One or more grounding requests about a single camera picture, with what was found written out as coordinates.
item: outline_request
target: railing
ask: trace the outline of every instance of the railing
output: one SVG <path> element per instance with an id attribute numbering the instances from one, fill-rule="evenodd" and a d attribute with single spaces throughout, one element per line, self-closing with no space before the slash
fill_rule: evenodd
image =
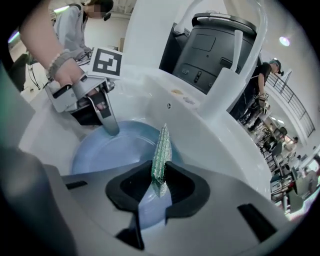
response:
<path id="1" fill-rule="evenodd" d="M 304 105 L 295 93 L 283 80 L 281 80 L 281 78 L 274 74 L 270 74 L 266 82 L 269 83 L 289 104 L 295 115 L 300 120 L 306 135 L 309 137 L 316 129 Z"/>

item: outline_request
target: green object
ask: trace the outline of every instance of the green object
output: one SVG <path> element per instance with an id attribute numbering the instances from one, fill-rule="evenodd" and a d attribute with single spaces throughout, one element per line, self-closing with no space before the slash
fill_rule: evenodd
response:
<path id="1" fill-rule="evenodd" d="M 158 197 L 162 197 L 167 191 L 165 163 L 171 159 L 171 141 L 167 124 L 165 124 L 160 131 L 151 168 L 152 186 Z"/>

